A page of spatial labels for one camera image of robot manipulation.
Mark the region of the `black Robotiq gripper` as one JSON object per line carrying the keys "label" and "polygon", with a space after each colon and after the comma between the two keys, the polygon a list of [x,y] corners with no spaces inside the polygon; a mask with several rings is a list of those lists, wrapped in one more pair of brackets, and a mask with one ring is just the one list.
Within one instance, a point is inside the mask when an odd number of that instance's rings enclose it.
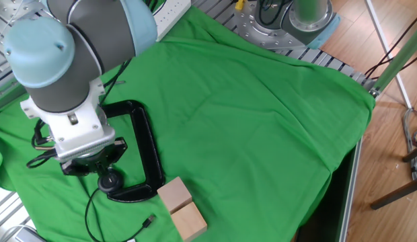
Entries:
{"label": "black Robotiq gripper", "polygon": [[112,145],[98,153],[61,163],[61,170],[64,175],[72,176],[105,173],[112,162],[117,162],[123,156],[127,148],[125,139],[118,137]]}

